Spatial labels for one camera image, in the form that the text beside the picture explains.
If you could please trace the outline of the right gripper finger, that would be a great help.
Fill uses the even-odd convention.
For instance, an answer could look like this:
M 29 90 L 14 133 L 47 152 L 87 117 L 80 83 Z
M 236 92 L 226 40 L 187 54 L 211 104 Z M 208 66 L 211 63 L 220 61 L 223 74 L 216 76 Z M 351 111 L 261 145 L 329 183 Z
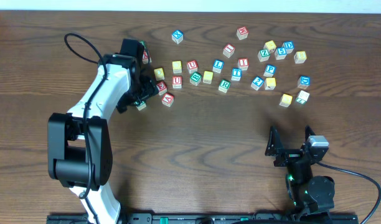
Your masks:
M 278 130 L 274 126 L 271 126 L 265 156 L 278 156 L 282 153 L 282 150 L 283 144 Z
M 312 128 L 309 125 L 307 125 L 305 127 L 305 144 L 312 146 L 314 141 L 315 141 L 315 133 L 312 130 Z

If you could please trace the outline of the green N block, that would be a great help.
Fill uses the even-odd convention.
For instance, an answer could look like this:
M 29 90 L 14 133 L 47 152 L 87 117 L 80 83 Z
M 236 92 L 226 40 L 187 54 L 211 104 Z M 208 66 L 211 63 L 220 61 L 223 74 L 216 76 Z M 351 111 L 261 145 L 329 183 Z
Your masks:
M 136 105 L 136 108 L 141 111 L 143 109 L 145 109 L 146 107 L 146 102 L 145 101 L 140 101 L 137 105 Z

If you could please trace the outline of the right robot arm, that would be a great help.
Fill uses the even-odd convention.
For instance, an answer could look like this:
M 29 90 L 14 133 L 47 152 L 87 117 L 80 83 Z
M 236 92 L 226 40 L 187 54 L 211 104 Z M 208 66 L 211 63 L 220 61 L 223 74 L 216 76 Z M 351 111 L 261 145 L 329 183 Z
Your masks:
M 324 136 L 316 135 L 306 126 L 305 142 L 299 149 L 286 149 L 278 130 L 270 128 L 265 155 L 273 156 L 275 167 L 286 167 L 286 188 L 294 209 L 287 213 L 293 221 L 332 223 L 330 209 L 334 208 L 334 180 L 313 175 L 311 166 L 322 161 L 329 149 Z

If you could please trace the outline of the red E block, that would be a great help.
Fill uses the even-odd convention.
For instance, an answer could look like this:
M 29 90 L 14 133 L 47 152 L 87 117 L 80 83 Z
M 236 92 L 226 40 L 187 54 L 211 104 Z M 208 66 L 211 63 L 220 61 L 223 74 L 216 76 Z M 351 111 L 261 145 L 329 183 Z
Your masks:
M 156 83 L 156 86 L 160 96 L 164 95 L 167 92 L 167 86 L 164 81 Z

